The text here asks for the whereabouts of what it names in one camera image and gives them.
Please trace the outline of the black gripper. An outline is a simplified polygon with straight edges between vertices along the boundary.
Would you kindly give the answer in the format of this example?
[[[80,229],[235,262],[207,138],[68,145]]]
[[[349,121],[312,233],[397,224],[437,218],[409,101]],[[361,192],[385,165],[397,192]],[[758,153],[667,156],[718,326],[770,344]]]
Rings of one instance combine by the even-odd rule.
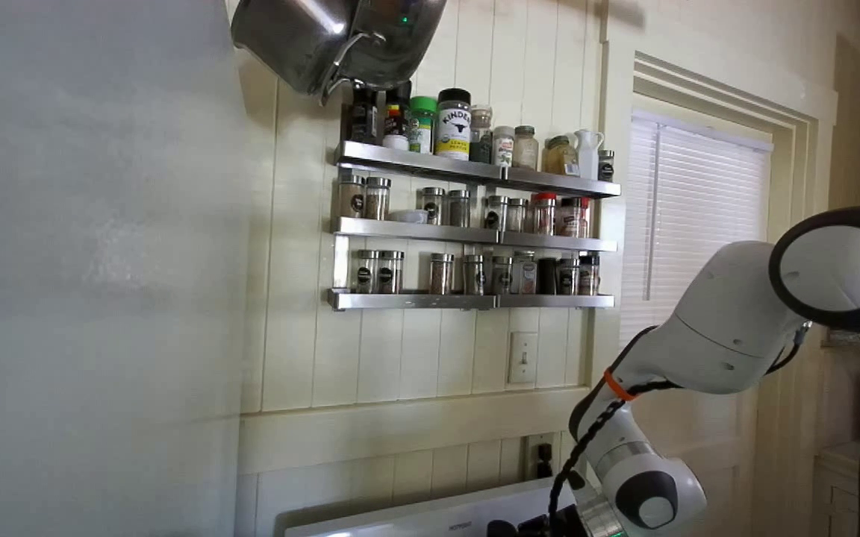
[[[491,518],[486,537],[588,537],[573,506],[525,523]]]

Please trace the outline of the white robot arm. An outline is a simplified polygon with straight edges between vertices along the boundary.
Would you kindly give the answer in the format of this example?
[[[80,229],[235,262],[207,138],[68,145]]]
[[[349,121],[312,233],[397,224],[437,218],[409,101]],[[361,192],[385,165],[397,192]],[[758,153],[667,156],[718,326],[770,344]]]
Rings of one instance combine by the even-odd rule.
[[[810,329],[860,333],[860,206],[804,218],[774,245],[733,241],[673,315],[640,332],[568,421],[573,448],[547,511],[486,537],[680,537],[707,494],[630,415],[650,391],[742,393],[782,371]]]

